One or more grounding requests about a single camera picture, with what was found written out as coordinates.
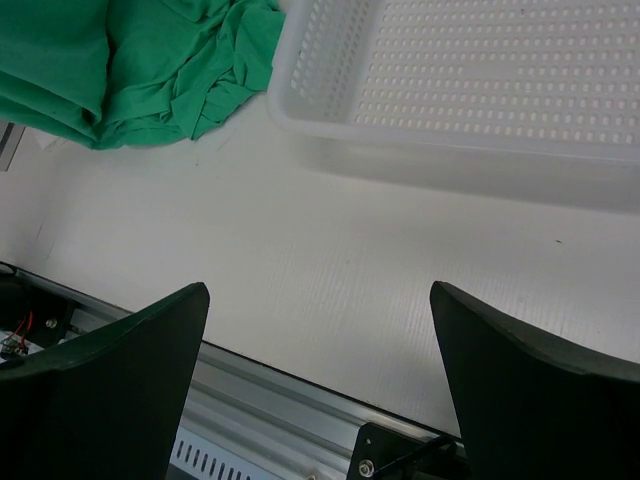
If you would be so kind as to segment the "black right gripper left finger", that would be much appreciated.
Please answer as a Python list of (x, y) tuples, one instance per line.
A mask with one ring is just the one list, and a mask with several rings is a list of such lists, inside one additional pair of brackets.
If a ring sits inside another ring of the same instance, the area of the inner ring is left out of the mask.
[(2, 478), (164, 478), (208, 310), (206, 286), (192, 283), (2, 363)]

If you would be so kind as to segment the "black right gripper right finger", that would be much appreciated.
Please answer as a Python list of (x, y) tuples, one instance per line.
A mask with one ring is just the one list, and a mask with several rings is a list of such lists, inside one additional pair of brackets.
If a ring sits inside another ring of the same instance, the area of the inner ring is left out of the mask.
[(449, 283), (432, 285), (430, 304), (474, 478), (638, 478), (638, 364)]

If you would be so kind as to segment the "green tank top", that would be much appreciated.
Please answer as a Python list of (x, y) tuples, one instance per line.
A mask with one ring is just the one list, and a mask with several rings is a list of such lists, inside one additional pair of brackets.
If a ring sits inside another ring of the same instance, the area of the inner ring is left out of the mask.
[(1, 116), (94, 150), (196, 140), (267, 89), (274, 1), (5, 1)]

